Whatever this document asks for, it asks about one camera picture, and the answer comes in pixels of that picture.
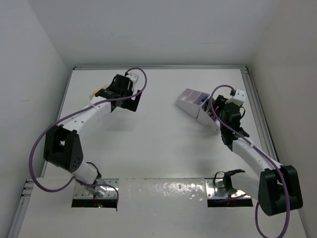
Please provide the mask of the large black-handled scissors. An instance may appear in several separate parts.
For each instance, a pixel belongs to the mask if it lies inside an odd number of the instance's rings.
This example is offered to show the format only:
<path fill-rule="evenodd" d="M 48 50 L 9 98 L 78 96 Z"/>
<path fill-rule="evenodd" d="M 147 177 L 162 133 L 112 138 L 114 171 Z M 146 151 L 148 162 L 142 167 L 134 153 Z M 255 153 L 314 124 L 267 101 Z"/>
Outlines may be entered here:
<path fill-rule="evenodd" d="M 205 111 L 206 113 L 208 113 L 209 110 L 210 110 L 210 104 L 209 104 L 209 103 L 206 103 L 206 104 L 204 105 L 204 111 Z"/>

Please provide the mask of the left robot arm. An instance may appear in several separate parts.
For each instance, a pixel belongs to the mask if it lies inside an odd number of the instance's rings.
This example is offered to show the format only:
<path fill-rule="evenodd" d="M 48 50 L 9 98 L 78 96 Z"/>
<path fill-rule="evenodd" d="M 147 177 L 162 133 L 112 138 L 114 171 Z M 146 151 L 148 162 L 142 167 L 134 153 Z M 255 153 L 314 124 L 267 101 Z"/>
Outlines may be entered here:
<path fill-rule="evenodd" d="M 107 88 L 101 88 L 93 95 L 90 103 L 84 107 L 84 112 L 51 128 L 46 133 L 44 159 L 70 172 L 83 183 L 95 184 L 100 175 L 84 161 L 81 139 L 90 127 L 116 108 L 136 111 L 141 95 L 135 99 L 122 98 L 134 94 L 137 81 L 136 74 L 117 74 Z"/>

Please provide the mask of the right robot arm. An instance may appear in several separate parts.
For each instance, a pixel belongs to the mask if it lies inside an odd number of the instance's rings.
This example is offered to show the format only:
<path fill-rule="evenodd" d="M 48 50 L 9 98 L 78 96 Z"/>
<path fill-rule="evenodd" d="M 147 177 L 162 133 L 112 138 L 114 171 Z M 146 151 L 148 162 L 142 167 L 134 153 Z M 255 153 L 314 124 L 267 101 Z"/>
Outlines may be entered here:
<path fill-rule="evenodd" d="M 243 169 L 227 171 L 222 179 L 223 188 L 227 191 L 244 191 L 259 202 L 268 216 L 286 212 L 287 201 L 290 202 L 290 210 L 302 208 L 303 199 L 296 169 L 273 160 L 248 139 L 248 133 L 240 126 L 240 109 L 246 100 L 246 93 L 234 90 L 231 95 L 230 99 L 222 95 L 212 99 L 210 112 L 220 122 L 224 145 L 241 157 L 257 178 L 249 176 Z"/>

